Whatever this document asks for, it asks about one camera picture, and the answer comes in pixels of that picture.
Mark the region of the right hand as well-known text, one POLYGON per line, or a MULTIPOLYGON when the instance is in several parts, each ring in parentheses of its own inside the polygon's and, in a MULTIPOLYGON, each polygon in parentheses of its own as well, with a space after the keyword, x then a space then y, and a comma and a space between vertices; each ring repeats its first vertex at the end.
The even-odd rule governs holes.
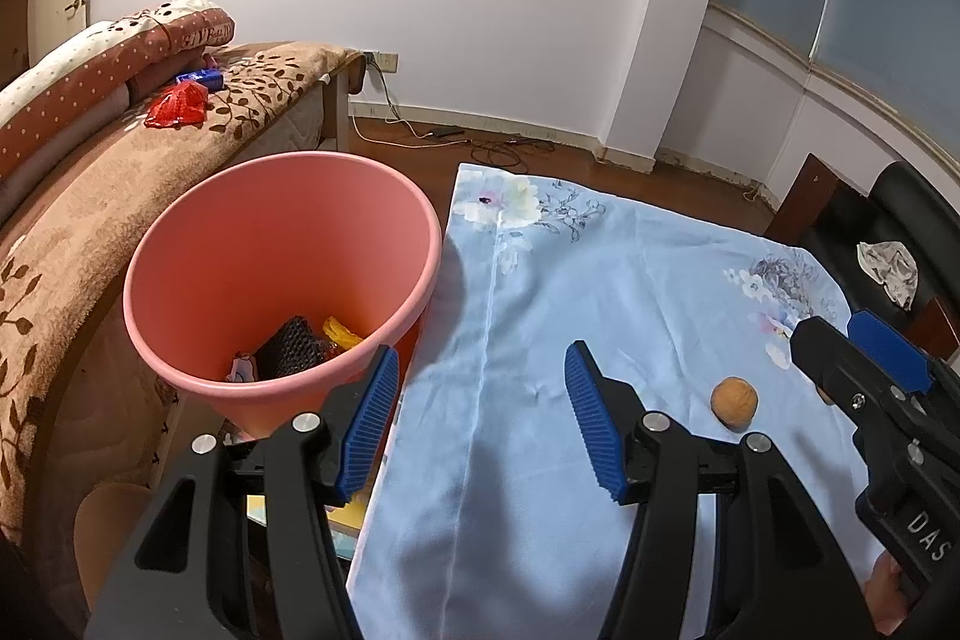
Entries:
POLYGON ((892 635, 907 619, 910 601, 901 589, 901 567, 887 551, 875 561, 864 585, 864 599, 875 628, 884 635, 892 635))

